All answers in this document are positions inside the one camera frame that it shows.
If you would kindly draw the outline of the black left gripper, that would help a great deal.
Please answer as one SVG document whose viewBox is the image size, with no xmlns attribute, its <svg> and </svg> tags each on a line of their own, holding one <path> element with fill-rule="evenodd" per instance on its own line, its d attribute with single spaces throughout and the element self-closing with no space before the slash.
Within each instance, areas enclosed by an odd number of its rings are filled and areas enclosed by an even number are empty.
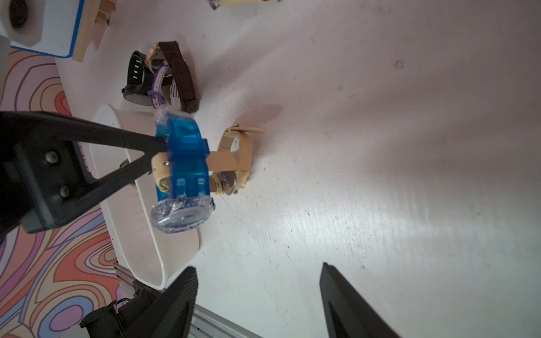
<svg viewBox="0 0 541 338">
<path fill-rule="evenodd" d="M 1 112 L 1 237 L 68 225 L 139 177 L 149 162 L 130 162 L 94 179 L 79 142 L 166 151 L 161 137 L 47 112 Z"/>
</svg>

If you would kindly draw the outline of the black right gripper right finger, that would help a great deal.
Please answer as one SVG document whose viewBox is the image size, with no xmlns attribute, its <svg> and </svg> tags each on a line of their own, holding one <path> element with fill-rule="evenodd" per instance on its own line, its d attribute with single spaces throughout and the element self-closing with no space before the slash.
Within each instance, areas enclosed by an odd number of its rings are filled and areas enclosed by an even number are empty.
<svg viewBox="0 0 541 338">
<path fill-rule="evenodd" d="M 323 264 L 319 284 L 330 337 L 399 336 L 335 266 Z"/>
</svg>

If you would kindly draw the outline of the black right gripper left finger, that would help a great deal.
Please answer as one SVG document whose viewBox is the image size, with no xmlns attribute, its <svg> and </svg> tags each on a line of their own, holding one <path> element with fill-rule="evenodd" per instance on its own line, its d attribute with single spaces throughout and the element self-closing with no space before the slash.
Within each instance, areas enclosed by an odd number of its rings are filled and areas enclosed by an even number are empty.
<svg viewBox="0 0 541 338">
<path fill-rule="evenodd" d="M 187 267 L 123 337 L 187 337 L 198 291 L 197 271 Z"/>
</svg>

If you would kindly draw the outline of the blue transparent watch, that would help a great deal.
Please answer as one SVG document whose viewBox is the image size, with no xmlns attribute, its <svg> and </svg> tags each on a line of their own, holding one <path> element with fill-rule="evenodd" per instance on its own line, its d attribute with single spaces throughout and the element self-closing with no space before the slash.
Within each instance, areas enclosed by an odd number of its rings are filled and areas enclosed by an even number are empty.
<svg viewBox="0 0 541 338">
<path fill-rule="evenodd" d="M 156 136 L 166 151 L 152 159 L 158 201 L 152 207 L 152 225 L 165 233 L 193 230 L 215 210 L 211 197 L 208 142 L 190 114 L 159 109 L 154 115 Z"/>
</svg>

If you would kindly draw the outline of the beige strap watch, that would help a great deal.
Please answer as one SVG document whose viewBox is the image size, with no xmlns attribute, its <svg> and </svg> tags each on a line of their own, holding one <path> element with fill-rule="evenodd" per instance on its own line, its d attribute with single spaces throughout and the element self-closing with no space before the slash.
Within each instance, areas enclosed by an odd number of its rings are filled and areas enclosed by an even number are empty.
<svg viewBox="0 0 541 338">
<path fill-rule="evenodd" d="M 263 133 L 262 128 L 232 126 L 225 130 L 218 150 L 207 158 L 210 176 L 210 191 L 215 194 L 237 194 L 245 188 L 252 164 L 253 142 L 251 135 Z M 152 158 L 152 172 L 160 192 L 170 192 L 172 170 L 167 153 Z"/>
</svg>

